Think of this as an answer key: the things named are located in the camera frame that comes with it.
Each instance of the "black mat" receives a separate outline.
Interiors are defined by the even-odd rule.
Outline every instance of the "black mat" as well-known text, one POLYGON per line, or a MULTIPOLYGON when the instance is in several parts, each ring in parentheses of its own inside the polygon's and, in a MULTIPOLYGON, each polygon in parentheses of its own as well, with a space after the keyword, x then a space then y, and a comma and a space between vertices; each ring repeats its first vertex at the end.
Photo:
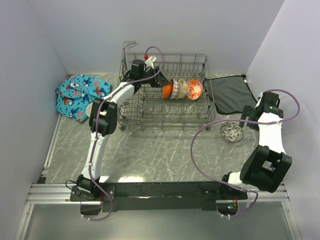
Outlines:
POLYGON ((246 75, 205 79, 204 84, 219 114, 242 113, 245 105, 255 107, 257 104, 246 75))

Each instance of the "blue towel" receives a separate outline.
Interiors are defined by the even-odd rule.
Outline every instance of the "blue towel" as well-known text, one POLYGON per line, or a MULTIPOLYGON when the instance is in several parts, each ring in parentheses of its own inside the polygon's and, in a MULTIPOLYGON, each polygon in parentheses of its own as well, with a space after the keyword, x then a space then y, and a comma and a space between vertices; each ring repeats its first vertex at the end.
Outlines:
POLYGON ((103 80, 78 75, 75 79, 69 78, 59 86, 56 110, 63 116, 73 118, 83 123, 87 118, 86 108, 95 98, 103 98, 111 93, 112 85, 103 80))

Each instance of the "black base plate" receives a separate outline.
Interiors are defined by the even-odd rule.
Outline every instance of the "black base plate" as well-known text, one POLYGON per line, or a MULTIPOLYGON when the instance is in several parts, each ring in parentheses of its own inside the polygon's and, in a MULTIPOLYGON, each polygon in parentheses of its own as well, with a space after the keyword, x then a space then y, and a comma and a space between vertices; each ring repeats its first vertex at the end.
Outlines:
MULTIPOLYGON (((202 209, 215 211, 216 200, 239 200, 248 198, 245 192, 230 190, 225 185, 213 181, 189 182, 116 182, 100 183, 100 186, 109 193, 113 199, 113 211, 121 210, 163 210, 163 209, 202 209)), ((78 190, 72 188, 71 202, 100 201, 88 198, 78 190)), ((110 210, 110 202, 103 196, 102 211, 110 210)))

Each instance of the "dish rack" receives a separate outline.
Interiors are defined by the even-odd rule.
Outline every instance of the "dish rack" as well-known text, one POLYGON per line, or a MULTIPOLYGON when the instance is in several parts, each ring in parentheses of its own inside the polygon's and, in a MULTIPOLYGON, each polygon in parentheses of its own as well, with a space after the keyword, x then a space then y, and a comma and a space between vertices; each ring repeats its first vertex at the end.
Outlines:
MULTIPOLYGON (((127 48, 136 42, 125 41, 123 44, 119 80, 123 80, 127 71, 131 69, 133 60, 144 59, 145 53, 126 52, 127 48)), ((160 53, 149 53, 156 56, 154 66, 160 66, 162 58, 160 53)), ((164 53, 164 63, 161 72, 168 79, 179 80, 183 78, 188 81, 197 79, 202 84, 205 79, 205 67, 207 55, 185 54, 185 53, 164 53)), ((151 87, 149 84, 141 85, 138 92, 126 100, 118 108, 118 122, 120 129, 126 127, 148 128, 200 128, 212 122, 216 118, 216 107, 213 99, 209 98, 207 88, 212 86, 204 85, 203 94, 197 100, 183 99, 162 99, 162 88, 151 87)))

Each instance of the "patterned bowl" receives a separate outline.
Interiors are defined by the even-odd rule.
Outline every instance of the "patterned bowl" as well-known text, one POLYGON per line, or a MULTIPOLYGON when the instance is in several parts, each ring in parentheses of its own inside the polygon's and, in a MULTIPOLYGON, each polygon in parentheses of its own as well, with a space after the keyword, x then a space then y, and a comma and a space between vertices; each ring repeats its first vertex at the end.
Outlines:
POLYGON ((233 121, 226 121, 220 127, 221 136, 229 143, 235 143, 241 140, 243 134, 242 128, 233 121))
POLYGON ((173 80, 169 79, 169 81, 171 82, 171 84, 170 85, 165 85, 162 88, 162 98, 163 99, 168 99, 171 96, 174 84, 173 84, 173 80))
POLYGON ((172 93, 171 93, 171 97, 170 99, 175 99, 178 97, 180 93, 180 84, 177 80, 173 80, 173 89, 172 89, 172 93))
POLYGON ((183 78, 180 78, 178 82, 179 82, 180 91, 179 91, 179 96, 176 99, 183 99, 189 93, 188 84, 183 78))
POLYGON ((188 88, 189 94, 187 97, 191 100, 197 100, 204 90, 201 82, 199 82, 197 79, 191 79, 188 81, 188 88))

